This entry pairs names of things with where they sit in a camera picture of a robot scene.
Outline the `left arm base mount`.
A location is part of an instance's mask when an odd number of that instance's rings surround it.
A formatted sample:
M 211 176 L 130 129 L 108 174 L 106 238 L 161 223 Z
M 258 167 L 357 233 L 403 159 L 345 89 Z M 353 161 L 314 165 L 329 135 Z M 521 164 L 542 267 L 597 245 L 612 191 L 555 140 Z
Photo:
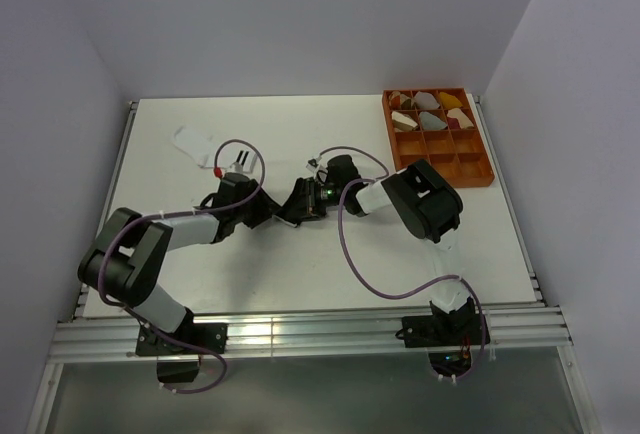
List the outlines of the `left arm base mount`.
M 226 323 L 196 323 L 176 333 L 154 326 L 139 329 L 135 354 L 139 357 L 223 354 L 228 334 Z

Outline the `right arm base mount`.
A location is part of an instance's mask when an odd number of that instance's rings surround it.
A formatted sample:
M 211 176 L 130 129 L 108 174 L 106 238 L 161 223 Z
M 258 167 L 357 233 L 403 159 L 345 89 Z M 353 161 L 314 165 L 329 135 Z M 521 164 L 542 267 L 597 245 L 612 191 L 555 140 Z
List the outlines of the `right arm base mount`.
M 403 341 L 406 348 L 480 346 L 491 340 L 478 314 L 460 319 L 449 315 L 406 316 L 401 319 L 395 338 Z

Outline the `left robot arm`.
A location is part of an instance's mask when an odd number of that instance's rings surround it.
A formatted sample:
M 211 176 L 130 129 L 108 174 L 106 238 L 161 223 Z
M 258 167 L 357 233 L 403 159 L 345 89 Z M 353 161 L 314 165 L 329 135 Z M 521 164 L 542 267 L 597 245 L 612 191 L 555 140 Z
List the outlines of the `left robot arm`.
M 234 173 L 189 212 L 144 216 L 119 208 L 80 261 L 78 278 L 147 324 L 170 352 L 209 352 L 223 336 L 195 324 L 193 312 L 159 284 L 166 255 L 220 243 L 238 224 L 253 229 L 279 208 L 256 180 Z

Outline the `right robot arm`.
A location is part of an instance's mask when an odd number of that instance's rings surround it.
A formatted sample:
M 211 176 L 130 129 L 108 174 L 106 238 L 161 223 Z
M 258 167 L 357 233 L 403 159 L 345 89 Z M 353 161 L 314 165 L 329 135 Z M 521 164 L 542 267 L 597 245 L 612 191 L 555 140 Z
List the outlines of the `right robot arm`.
M 455 189 L 422 159 L 395 173 L 385 170 L 374 180 L 363 178 L 348 154 L 333 157 L 325 165 L 316 157 L 308 162 L 308 169 L 313 175 L 296 180 L 275 217 L 298 227 L 321 220 L 330 208 L 337 208 L 341 250 L 359 283 L 386 300 L 427 293 L 435 337 L 446 344 L 457 342 L 468 325 L 481 317 L 482 308 L 469 283 L 446 265 L 463 212 L 462 199 Z M 388 207 L 395 210 L 414 238 L 432 248 L 429 259 L 435 276 L 401 294 L 385 293 L 365 280 L 348 251 L 343 226 L 345 213 L 364 217 Z

